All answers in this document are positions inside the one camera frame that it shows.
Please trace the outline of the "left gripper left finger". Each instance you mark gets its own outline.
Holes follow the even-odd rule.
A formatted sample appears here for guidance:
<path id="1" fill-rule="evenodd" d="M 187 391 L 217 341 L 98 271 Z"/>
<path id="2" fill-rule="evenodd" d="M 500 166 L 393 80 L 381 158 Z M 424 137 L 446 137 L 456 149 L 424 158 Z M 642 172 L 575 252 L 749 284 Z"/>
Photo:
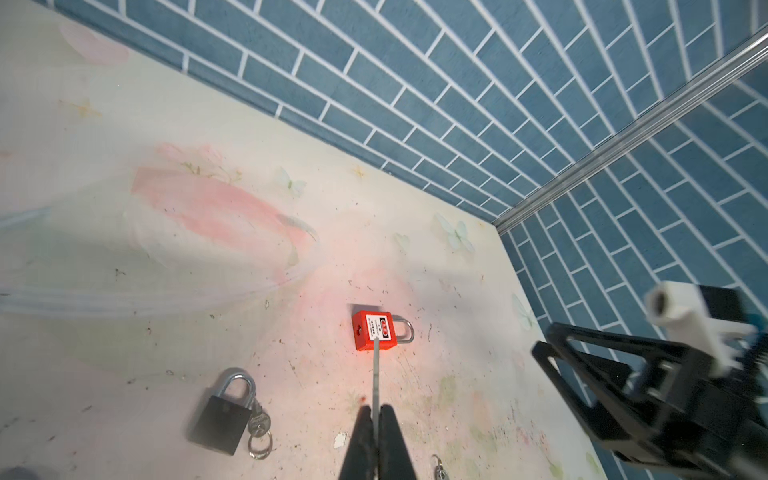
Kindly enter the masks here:
<path id="1" fill-rule="evenodd" d="M 373 480 L 377 462 L 372 409 L 364 405 L 358 410 L 338 479 Z"/>

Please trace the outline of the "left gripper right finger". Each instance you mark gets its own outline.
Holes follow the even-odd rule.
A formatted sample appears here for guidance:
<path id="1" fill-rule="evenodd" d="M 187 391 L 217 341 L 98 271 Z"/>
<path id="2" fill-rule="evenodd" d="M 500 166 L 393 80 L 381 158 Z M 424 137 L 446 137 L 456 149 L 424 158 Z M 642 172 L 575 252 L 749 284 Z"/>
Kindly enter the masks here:
<path id="1" fill-rule="evenodd" d="M 394 408 L 381 406 L 378 420 L 378 478 L 380 480 L 416 480 L 402 431 Z"/>

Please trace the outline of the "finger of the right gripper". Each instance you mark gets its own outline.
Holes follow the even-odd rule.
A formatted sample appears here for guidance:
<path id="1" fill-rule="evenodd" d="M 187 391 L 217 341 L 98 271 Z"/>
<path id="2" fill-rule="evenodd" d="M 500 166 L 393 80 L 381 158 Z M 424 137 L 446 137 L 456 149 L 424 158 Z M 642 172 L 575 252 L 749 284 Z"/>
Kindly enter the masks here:
<path id="1" fill-rule="evenodd" d="M 581 352 L 573 348 L 572 340 L 639 356 L 649 368 L 660 360 L 676 359 L 678 344 L 555 323 L 545 332 L 545 340 L 532 349 L 534 359 L 592 440 L 624 456 L 660 456 L 658 431 L 653 426 L 656 408 L 646 408 L 636 394 L 624 393 L 631 367 Z M 579 398 L 558 373 L 553 360 L 561 360 L 575 372 L 593 392 L 595 404 Z"/>

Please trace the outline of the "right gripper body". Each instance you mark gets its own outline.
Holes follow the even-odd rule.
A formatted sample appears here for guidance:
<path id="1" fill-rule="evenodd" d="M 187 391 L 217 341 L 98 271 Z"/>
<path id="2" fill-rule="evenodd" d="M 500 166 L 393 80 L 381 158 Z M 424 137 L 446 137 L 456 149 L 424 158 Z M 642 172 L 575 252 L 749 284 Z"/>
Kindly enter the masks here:
<path id="1" fill-rule="evenodd" d="M 636 384 L 646 431 L 635 462 L 688 479 L 765 479 L 767 422 L 755 400 L 766 357 L 712 379 L 700 365 L 658 362 Z"/>

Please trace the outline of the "red padlock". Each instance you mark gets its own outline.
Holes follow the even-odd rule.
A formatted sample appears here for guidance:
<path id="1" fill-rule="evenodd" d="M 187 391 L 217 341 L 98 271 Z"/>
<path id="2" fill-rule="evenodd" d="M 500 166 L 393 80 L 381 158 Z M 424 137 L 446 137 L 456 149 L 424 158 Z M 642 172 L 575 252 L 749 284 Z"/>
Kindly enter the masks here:
<path id="1" fill-rule="evenodd" d="M 415 330 L 409 320 L 399 315 L 360 309 L 352 314 L 352 327 L 356 350 L 373 352 L 371 413 L 374 436 L 377 436 L 380 417 L 380 353 L 400 344 L 412 343 Z"/>

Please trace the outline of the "black padlock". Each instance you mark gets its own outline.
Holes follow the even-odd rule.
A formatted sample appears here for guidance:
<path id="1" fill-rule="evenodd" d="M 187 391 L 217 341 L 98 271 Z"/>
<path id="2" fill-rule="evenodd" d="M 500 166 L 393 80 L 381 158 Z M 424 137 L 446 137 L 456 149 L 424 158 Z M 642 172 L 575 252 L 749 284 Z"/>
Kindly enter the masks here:
<path id="1" fill-rule="evenodd" d="M 254 460 L 264 460 L 274 448 L 271 418 L 257 400 L 256 383 L 239 367 L 225 370 L 194 418 L 187 440 L 206 450 L 233 456 L 243 435 Z"/>

